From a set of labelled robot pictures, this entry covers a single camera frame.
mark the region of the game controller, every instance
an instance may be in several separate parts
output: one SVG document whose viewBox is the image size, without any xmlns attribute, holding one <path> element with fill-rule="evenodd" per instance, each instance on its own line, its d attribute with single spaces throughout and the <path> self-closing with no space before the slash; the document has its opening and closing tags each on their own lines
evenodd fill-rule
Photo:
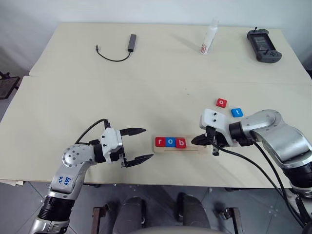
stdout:
<svg viewBox="0 0 312 234">
<path fill-rule="evenodd" d="M 270 40 L 268 30 L 257 29 L 256 27 L 248 32 L 247 39 L 250 41 L 259 62 L 274 63 L 282 58 L 282 54 L 275 49 Z"/>
</svg>

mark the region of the spray bottle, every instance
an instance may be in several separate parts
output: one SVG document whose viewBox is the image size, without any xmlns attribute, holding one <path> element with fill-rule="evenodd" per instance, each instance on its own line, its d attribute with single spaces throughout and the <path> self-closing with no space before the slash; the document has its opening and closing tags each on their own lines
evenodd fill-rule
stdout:
<svg viewBox="0 0 312 234">
<path fill-rule="evenodd" d="M 206 55 L 208 53 L 209 48 L 214 41 L 215 34 L 218 31 L 218 23 L 219 21 L 217 20 L 217 18 L 214 18 L 211 25 L 208 26 L 208 30 L 207 30 L 204 42 L 200 48 L 200 52 L 203 55 Z"/>
</svg>

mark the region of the black cable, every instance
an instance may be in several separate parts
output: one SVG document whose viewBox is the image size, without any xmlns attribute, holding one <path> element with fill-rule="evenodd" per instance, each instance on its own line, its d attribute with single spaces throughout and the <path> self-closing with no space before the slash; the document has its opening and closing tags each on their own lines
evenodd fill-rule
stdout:
<svg viewBox="0 0 312 234">
<path fill-rule="evenodd" d="M 278 182 L 280 182 L 280 186 L 281 186 L 281 188 L 282 188 L 282 192 L 283 192 L 283 193 L 280 192 L 280 190 L 277 188 L 277 186 L 274 184 L 274 182 L 271 180 L 271 178 L 270 178 L 270 177 L 265 173 L 265 171 L 264 171 L 258 164 L 256 164 L 254 161 L 252 161 L 251 159 L 249 159 L 249 158 L 247 158 L 247 157 L 245 157 L 245 156 L 243 156 L 243 155 L 241 155 L 241 154 L 239 154 L 239 153 L 236 153 L 236 152 L 233 152 L 233 151 L 230 151 L 230 150 L 223 149 L 223 148 L 221 148 L 221 147 L 219 147 L 219 146 L 217 146 L 217 145 L 215 145 L 215 144 L 212 144 L 212 145 L 213 145 L 214 147 L 216 147 L 218 150 L 224 151 L 224 152 L 226 152 L 226 153 L 228 153 L 228 154 L 231 154 L 231 155 L 238 156 L 238 157 L 240 157 L 240 158 L 242 158 L 242 159 L 244 159 L 244 160 L 250 162 L 250 163 L 251 163 L 252 165 L 254 165 L 256 168 L 258 168 L 258 169 L 262 172 L 262 174 L 268 179 L 268 181 L 273 185 L 273 187 L 276 189 L 276 191 L 277 191 L 277 192 L 282 196 L 282 198 L 285 200 L 289 211 L 290 211 L 291 214 L 294 216 L 294 218 L 296 219 L 296 221 L 298 222 L 298 224 L 299 224 L 302 228 L 304 227 L 303 222 L 302 222 L 301 219 L 297 216 L 298 214 L 294 212 L 294 210 L 292 209 L 291 205 L 289 204 L 289 202 L 288 202 L 288 200 L 287 200 L 287 195 L 286 195 L 285 188 L 284 188 L 284 186 L 283 186 L 283 184 L 282 184 L 282 182 L 281 182 L 281 180 L 280 180 L 280 178 L 279 178 L 279 175 L 278 175 L 277 172 L 276 172 L 276 169 L 274 168 L 272 162 L 269 160 L 268 156 L 265 154 L 265 152 L 262 150 L 262 148 L 261 148 L 259 145 L 258 145 L 258 146 L 259 146 L 260 149 L 261 149 L 260 151 L 263 152 L 263 156 L 264 156 L 268 161 L 270 161 L 269 164 L 273 166 L 273 168 L 274 168 L 273 171 L 275 171 L 276 174 L 277 174 L 277 177 L 278 177 L 277 180 L 278 180 Z"/>
<path fill-rule="evenodd" d="M 81 143 L 79 142 L 83 137 L 84 135 L 87 134 L 88 131 L 90 131 L 94 126 L 96 126 L 97 124 L 101 123 L 101 122 L 104 122 L 106 119 L 102 118 L 100 120 L 98 120 L 97 122 L 95 122 L 94 124 L 92 124 L 89 128 L 86 129 L 86 131 L 84 131 L 81 136 L 78 138 L 78 140 L 76 140 L 75 144 L 88 144 L 88 143 Z"/>
<path fill-rule="evenodd" d="M 103 55 L 101 55 L 101 53 L 98 51 L 98 45 L 96 45 L 96 51 L 97 51 L 98 55 L 100 55 L 102 58 L 107 59 L 107 60 L 112 61 L 112 62 L 122 62 L 122 61 L 125 61 L 125 60 L 130 56 L 130 54 L 131 54 L 131 51 L 129 51 L 128 56 L 125 57 L 124 59 L 121 59 L 121 60 L 113 60 L 113 59 L 109 59 L 109 58 L 104 57 Z"/>
<path fill-rule="evenodd" d="M 262 172 L 262 174 L 268 179 L 268 181 L 273 185 L 273 187 L 277 190 L 277 192 L 278 192 L 280 195 L 282 195 L 281 192 L 279 191 L 278 187 L 277 187 L 277 186 L 274 184 L 274 182 L 271 180 L 271 178 L 270 178 L 270 177 L 265 173 L 265 171 L 264 171 L 258 164 L 256 164 L 254 161 L 252 161 L 251 159 L 249 159 L 249 158 L 247 158 L 247 157 L 245 157 L 245 156 L 243 156 L 243 155 L 241 155 L 241 154 L 239 154 L 239 153 L 236 153 L 236 152 L 233 152 L 233 151 L 230 151 L 230 150 L 223 149 L 223 148 L 221 148 L 221 147 L 219 147 L 219 146 L 217 146 L 217 145 L 215 145 L 215 144 L 212 144 L 212 145 L 213 145 L 214 147 L 216 147 L 218 150 L 221 150 L 221 151 L 226 152 L 226 153 L 231 154 L 231 155 L 235 155 L 235 156 L 240 157 L 240 158 L 242 158 L 242 159 L 248 161 L 249 163 L 251 163 L 253 166 L 255 166 L 256 168 L 258 168 L 258 169 Z"/>
<path fill-rule="evenodd" d="M 277 173 L 275 167 L 273 166 L 271 160 L 269 159 L 269 157 L 267 156 L 267 154 L 263 151 L 263 149 L 256 143 L 254 142 L 253 143 L 257 148 L 258 150 L 262 153 L 262 155 L 264 156 L 264 158 L 266 159 L 266 161 L 269 163 L 269 165 L 271 166 L 276 178 L 277 178 L 277 181 L 279 183 L 279 185 L 281 186 L 281 190 L 282 190 L 282 193 L 283 193 L 283 199 L 290 211 L 290 213 L 293 215 L 293 217 L 296 219 L 296 221 L 299 223 L 299 225 L 303 228 L 304 227 L 304 222 L 301 220 L 301 217 L 298 215 L 298 213 L 296 211 L 294 211 L 293 207 L 290 205 L 288 199 L 287 199 L 287 195 L 286 195 L 286 190 L 284 188 L 284 185 L 282 183 L 282 180 L 281 178 L 279 177 L 279 174 Z"/>
</svg>

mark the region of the tile floor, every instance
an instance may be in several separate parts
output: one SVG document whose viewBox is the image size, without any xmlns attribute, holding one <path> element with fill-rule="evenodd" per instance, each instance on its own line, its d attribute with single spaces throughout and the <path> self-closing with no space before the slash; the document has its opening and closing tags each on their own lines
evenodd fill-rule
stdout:
<svg viewBox="0 0 312 234">
<path fill-rule="evenodd" d="M 14 89 L 12 91 L 12 93 L 8 99 L 1 99 L 0 100 L 0 122 L 1 122 L 1 120 L 4 116 L 4 113 L 5 113 L 6 109 L 8 108 L 8 106 L 10 105 L 15 94 L 16 94 L 16 89 Z"/>
<path fill-rule="evenodd" d="M 0 233 L 27 234 L 38 214 L 49 183 L 26 182 L 12 187 L 0 184 Z M 173 207 L 179 192 L 185 192 L 202 201 L 212 229 L 234 234 L 231 220 L 221 221 L 213 213 L 215 207 L 238 207 L 246 234 L 293 234 L 301 228 L 289 214 L 283 200 L 273 189 L 255 189 L 227 192 L 223 188 L 191 186 L 104 184 L 99 188 L 84 185 L 71 214 L 68 234 L 91 232 L 92 209 L 109 201 L 121 204 L 139 196 L 147 204 L 147 226 L 181 225 L 174 219 Z M 100 234 L 112 231 L 116 213 L 101 219 Z"/>
</svg>

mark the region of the white table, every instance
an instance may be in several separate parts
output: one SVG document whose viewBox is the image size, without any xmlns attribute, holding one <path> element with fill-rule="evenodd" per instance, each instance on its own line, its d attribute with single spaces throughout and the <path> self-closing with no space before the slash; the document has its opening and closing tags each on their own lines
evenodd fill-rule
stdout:
<svg viewBox="0 0 312 234">
<path fill-rule="evenodd" d="M 221 27 L 211 53 L 203 56 L 198 51 L 204 26 L 61 24 L 0 123 L 0 179 L 51 180 L 63 150 L 100 118 L 118 129 L 147 129 L 124 137 L 128 159 L 150 153 L 153 136 L 203 133 L 198 123 L 205 108 L 229 116 L 235 107 L 245 115 L 276 109 L 312 141 L 310 77 L 280 30 L 269 31 L 283 58 L 256 61 L 248 30 Z M 122 58 L 131 33 L 137 34 L 136 48 L 124 62 L 106 61 L 94 51 L 98 43 L 104 55 Z M 226 109 L 215 107 L 217 98 L 229 101 Z M 98 138 L 101 131 L 86 137 Z M 256 161 L 277 183 L 254 146 L 232 150 Z M 155 154 L 127 169 L 99 164 L 89 169 L 86 182 L 271 187 L 253 165 L 224 153 L 212 156 L 210 147 L 205 154 Z"/>
</svg>

